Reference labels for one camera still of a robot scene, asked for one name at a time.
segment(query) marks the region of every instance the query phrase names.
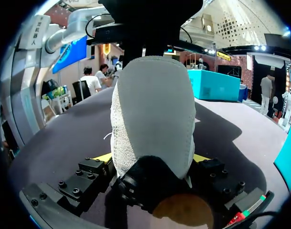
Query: black chair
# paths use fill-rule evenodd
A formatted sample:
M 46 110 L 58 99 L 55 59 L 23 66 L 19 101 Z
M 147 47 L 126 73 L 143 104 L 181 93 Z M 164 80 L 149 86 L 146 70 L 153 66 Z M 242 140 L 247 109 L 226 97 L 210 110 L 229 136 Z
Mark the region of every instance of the black chair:
M 82 96 L 80 93 L 80 82 L 79 81 L 74 82 L 72 85 L 74 88 L 77 103 L 79 103 L 80 101 L 82 101 Z M 84 99 L 86 99 L 89 96 L 91 96 L 87 82 L 85 80 L 83 80 L 83 81 L 81 81 L 81 85 L 82 85 L 83 97 L 84 97 Z

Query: ceiling light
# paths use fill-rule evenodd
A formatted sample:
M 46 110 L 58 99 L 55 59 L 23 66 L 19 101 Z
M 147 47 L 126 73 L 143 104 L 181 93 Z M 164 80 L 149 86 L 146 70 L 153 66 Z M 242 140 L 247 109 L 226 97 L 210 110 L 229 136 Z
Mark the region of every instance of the ceiling light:
M 285 33 L 283 34 L 283 37 L 289 37 L 290 34 L 291 34 L 291 32 L 290 32 L 290 31 L 287 31 L 287 32 L 285 32 Z

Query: white sign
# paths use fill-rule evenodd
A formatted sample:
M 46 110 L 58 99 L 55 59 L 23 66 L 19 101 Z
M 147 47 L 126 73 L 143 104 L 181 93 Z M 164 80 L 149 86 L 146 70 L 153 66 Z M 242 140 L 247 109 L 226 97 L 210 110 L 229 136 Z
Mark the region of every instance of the white sign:
M 20 42 L 21 49 L 40 49 L 43 45 L 42 41 L 50 24 L 50 16 L 35 15 L 32 21 L 31 28 L 23 33 Z

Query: blue banner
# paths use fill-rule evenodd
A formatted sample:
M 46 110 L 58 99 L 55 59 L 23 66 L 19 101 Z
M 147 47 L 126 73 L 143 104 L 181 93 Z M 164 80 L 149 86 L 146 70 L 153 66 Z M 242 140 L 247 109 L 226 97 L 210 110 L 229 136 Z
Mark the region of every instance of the blue banner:
M 73 64 L 79 60 L 86 58 L 86 49 L 87 49 L 86 48 L 86 40 L 87 40 L 87 36 L 85 36 L 79 40 L 73 41 L 69 45 L 68 49 L 66 50 L 66 52 L 64 53 L 62 58 L 60 58 L 59 61 L 57 61 L 57 63 L 53 67 L 52 73 L 55 74 L 59 70 L 67 67 L 68 65 Z M 61 47 L 60 54 L 63 53 L 66 46 L 67 45 L 64 45 L 63 47 Z

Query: man in white shirt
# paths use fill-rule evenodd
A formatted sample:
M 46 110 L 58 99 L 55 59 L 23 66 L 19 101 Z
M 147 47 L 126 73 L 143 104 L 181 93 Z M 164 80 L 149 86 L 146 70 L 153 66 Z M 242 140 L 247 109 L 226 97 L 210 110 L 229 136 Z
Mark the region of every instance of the man in white shirt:
M 100 66 L 100 70 L 97 71 L 97 73 L 95 74 L 95 76 L 97 76 L 98 79 L 100 80 L 102 90 L 110 86 L 109 82 L 107 81 L 107 78 L 105 77 L 105 73 L 107 72 L 107 69 L 108 69 L 108 65 L 102 64 Z
M 86 66 L 84 68 L 84 76 L 80 80 L 86 81 L 90 91 L 90 95 L 96 94 L 96 92 L 102 90 L 99 79 L 97 78 L 97 76 L 92 75 L 92 68 L 89 66 Z
M 272 81 L 269 78 L 270 75 L 262 78 L 261 80 L 261 114 L 267 115 L 269 100 L 272 92 Z

